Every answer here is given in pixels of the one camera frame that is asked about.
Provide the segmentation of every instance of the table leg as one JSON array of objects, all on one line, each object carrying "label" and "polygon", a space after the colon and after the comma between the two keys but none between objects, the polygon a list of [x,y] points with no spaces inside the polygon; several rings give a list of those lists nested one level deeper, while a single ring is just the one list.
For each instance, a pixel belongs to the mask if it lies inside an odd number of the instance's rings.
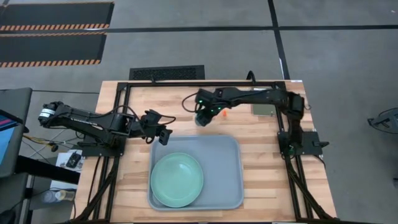
[{"label": "table leg", "polygon": [[26,172],[30,175],[46,177],[52,180],[59,180],[71,184],[79,183],[80,178],[80,174],[78,172],[53,166],[24,156],[18,156],[15,172]]}]

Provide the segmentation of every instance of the white label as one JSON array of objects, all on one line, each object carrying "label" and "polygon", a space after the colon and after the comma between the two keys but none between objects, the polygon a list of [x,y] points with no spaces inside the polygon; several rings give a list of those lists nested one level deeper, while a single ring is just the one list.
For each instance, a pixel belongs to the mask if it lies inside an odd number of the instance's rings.
[{"label": "white label", "polygon": [[42,113],[55,114],[55,111],[50,109],[42,109]]},{"label": "white label", "polygon": [[48,114],[48,113],[40,113],[39,116],[45,116],[46,118],[48,118],[50,116],[50,114]]}]

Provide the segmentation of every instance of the black floor mat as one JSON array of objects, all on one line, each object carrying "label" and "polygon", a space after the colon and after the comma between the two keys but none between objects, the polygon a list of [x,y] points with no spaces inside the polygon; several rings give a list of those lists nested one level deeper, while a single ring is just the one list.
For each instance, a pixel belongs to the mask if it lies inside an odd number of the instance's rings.
[{"label": "black floor mat", "polygon": [[104,32],[0,35],[0,67],[99,64],[105,40]]},{"label": "black floor mat", "polygon": [[107,28],[113,2],[10,4],[0,7],[0,30]]},{"label": "black floor mat", "polygon": [[204,65],[130,68],[129,80],[204,80]]}]

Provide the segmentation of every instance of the green bowl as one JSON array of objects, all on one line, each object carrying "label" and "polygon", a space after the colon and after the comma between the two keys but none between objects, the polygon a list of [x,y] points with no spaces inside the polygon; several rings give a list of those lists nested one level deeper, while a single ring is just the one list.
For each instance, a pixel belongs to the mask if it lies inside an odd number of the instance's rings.
[{"label": "green bowl", "polygon": [[180,208],[192,203],[203,188],[203,171],[192,156],[171,153],[161,158],[150,175],[150,187],[162,204]]}]

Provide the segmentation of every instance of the wooden table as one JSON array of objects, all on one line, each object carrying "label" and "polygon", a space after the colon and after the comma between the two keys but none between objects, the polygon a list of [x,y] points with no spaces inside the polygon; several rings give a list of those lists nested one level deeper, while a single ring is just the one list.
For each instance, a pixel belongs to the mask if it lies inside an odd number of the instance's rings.
[{"label": "wooden table", "polygon": [[[294,91],[305,97],[302,82],[285,82],[288,91]],[[97,113],[105,113],[113,108],[117,83],[117,81],[103,82],[96,107]],[[111,222],[271,222],[295,220],[285,163],[280,157],[277,142],[277,119],[275,117],[254,116],[251,112],[251,105],[239,105],[232,110],[228,110],[227,117],[219,114],[208,126],[198,127],[194,122],[194,114],[184,111],[181,107],[182,99],[196,92],[197,89],[197,87],[134,87],[131,89],[129,106],[139,116],[144,114],[144,110],[149,109],[165,115],[176,116],[176,122],[167,125],[169,129],[173,130],[173,135],[229,134],[236,138],[240,143],[243,164],[243,204],[234,210],[186,212],[158,212],[153,210],[147,202],[150,145],[145,144],[145,141],[141,138],[128,139],[125,153],[120,160]],[[193,98],[187,100],[186,107],[194,107]],[[302,127],[304,130],[314,128],[310,111],[305,110]],[[335,217],[335,208],[323,164],[313,156],[302,156],[302,160],[309,191],[325,211]],[[83,165],[76,193],[77,214],[80,214],[86,207],[96,161],[96,157],[90,157],[86,159]],[[98,167],[93,194],[98,186],[101,164],[102,162]],[[104,217],[107,196],[108,193],[106,192],[101,205],[100,218]],[[302,216],[305,217],[305,207],[299,190],[298,198]]]}]

